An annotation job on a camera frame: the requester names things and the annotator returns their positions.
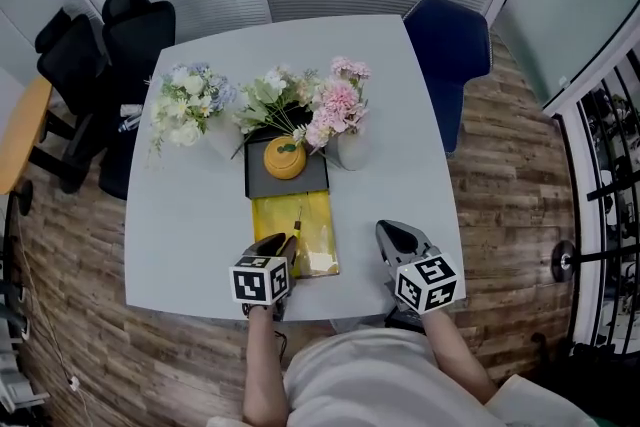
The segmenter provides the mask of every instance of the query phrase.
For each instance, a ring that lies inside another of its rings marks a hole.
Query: white flower
[[[282,90],[287,87],[287,83],[282,80],[282,76],[277,68],[269,70],[264,76],[264,81],[269,84],[273,89],[278,92],[278,95],[282,93]]]
[[[176,146],[192,146],[202,135],[195,120],[189,120],[169,133],[169,140]]]
[[[298,126],[291,134],[296,144],[300,144],[304,140],[304,136],[307,135],[306,126]]]
[[[171,126],[171,120],[166,116],[163,118],[156,119],[152,123],[154,133],[160,136],[164,134],[170,128],[170,126]]]
[[[177,85],[181,85],[185,79],[189,76],[189,70],[186,66],[179,66],[174,68],[171,72],[171,82]]]
[[[204,80],[198,75],[189,75],[182,82],[180,82],[190,95],[198,95],[204,87]]]
[[[243,134],[253,132],[253,130],[255,130],[256,128],[254,120],[238,116],[237,111],[231,115],[231,119],[236,125],[240,127],[240,132],[242,132]]]
[[[151,122],[158,122],[162,114],[164,114],[164,106],[162,106],[159,101],[153,102],[151,105]]]
[[[172,100],[168,96],[161,96],[156,100],[156,103],[161,109],[166,109],[167,107],[169,107],[169,105],[171,105],[171,102]]]
[[[178,119],[182,118],[187,112],[187,101],[184,98],[181,98],[180,100],[171,103],[171,105],[167,107],[167,112]]]

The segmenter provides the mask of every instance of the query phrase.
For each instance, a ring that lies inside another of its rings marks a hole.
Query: pink carnation
[[[368,79],[371,77],[371,70],[363,62],[354,63],[346,57],[334,57],[331,61],[331,73],[343,79]]]
[[[322,148],[329,142],[331,137],[331,125],[334,116],[324,108],[320,108],[313,113],[311,123],[307,126],[306,139],[314,148]]]
[[[345,116],[360,100],[355,88],[345,80],[329,79],[329,83],[322,91],[324,108],[341,116]]]
[[[346,120],[349,128],[360,129],[361,121],[367,112],[369,112],[369,109],[367,109],[364,104],[359,103],[356,105],[356,107],[351,111],[351,116]]]

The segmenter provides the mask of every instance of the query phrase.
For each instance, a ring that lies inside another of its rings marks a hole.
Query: yellow pot
[[[280,180],[295,178],[302,173],[306,164],[304,148],[296,146],[291,136],[277,137],[264,150],[264,167],[271,176]]]

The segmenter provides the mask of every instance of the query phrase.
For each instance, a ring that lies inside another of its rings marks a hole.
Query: cable
[[[287,336],[280,331],[276,331],[276,336],[278,338],[282,338],[282,347],[280,347],[280,362],[282,363],[282,357],[284,356],[284,351],[287,350]]]
[[[60,368],[62,368],[62,373],[64,374],[64,377],[67,381],[67,383],[69,384],[69,386],[71,386],[71,389],[75,392],[79,392],[80,395],[80,399],[82,400],[82,406],[84,407],[84,412],[85,415],[87,416],[87,420],[89,421],[89,427],[93,427],[93,419],[91,418],[91,415],[89,414],[89,410],[87,409],[87,403],[84,400],[84,396],[83,393],[84,390],[80,389],[80,381],[78,380],[77,377],[73,376],[72,378],[69,378],[69,374],[67,372],[67,368],[64,362],[64,357],[62,355],[62,349],[60,348],[60,344],[58,343],[58,337],[56,336],[56,332],[53,329],[53,324],[51,323],[51,320],[49,319],[49,315],[47,315],[47,313],[45,312],[45,310],[42,308],[42,305],[40,304],[40,300],[38,299],[38,293],[36,292],[36,287],[35,287],[35,283],[33,281],[33,276],[31,274],[31,266],[29,265],[29,260],[27,260],[27,255],[24,251],[24,244],[23,244],[23,237],[22,237],[22,225],[20,224],[20,216],[17,216],[17,222],[18,222],[18,234],[19,234],[19,241],[20,241],[20,254],[22,255],[22,260],[24,261],[24,265],[25,265],[25,269],[27,270],[27,276],[29,278],[29,284],[31,286],[31,296],[34,299],[34,303],[37,306],[40,315],[42,317],[44,317],[47,321],[47,327],[49,329],[49,332],[51,333],[51,337],[53,338],[53,341],[55,342],[55,347],[53,347],[53,345],[51,344],[51,342],[49,340],[47,340],[47,342],[49,343],[49,345],[54,349],[54,352],[57,354],[58,356],[58,361],[60,363]]]
[[[20,224],[20,217],[18,217],[17,219],[18,219],[18,233],[20,235],[20,254],[22,255],[22,260],[24,261],[24,265],[27,270],[27,277],[29,278],[29,284],[31,285],[31,295],[35,301],[35,305],[37,306],[38,311],[40,312],[40,315],[44,317],[45,320],[47,321],[47,327],[49,328],[51,337],[53,338],[53,341],[56,344],[55,352],[58,356],[58,359],[60,360],[60,366],[62,367],[62,372],[64,373],[64,377],[67,380],[67,382],[70,382],[71,380],[69,379],[69,374],[67,373],[67,367],[64,363],[64,358],[62,356],[62,350],[60,349],[60,344],[58,343],[58,338],[56,337],[56,333],[53,329],[53,325],[49,320],[49,316],[45,313],[42,306],[40,305],[40,300],[38,299],[38,294],[36,293],[36,285],[33,281],[33,276],[31,274],[31,266],[29,265],[29,261],[27,260],[27,255],[24,252],[24,245],[22,243],[23,238],[22,238],[22,225]]]

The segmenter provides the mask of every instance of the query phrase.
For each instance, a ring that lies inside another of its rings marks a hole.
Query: green leaf
[[[256,112],[253,109],[246,109],[241,112],[236,112],[235,114],[240,119],[251,119],[255,121],[264,121],[266,118],[266,114],[262,112]]]
[[[278,153],[284,153],[285,151],[289,153],[293,153],[294,151],[296,151],[296,145],[285,144],[284,146],[278,146]]]
[[[278,92],[268,82],[256,79],[253,84],[256,98],[262,103],[271,104],[278,99]]]
[[[249,92],[248,96],[249,96],[249,108],[261,115],[260,118],[255,118],[255,119],[260,119],[260,121],[264,121],[264,118],[267,117],[268,110],[263,105],[263,103],[258,98],[256,98],[253,92]]]

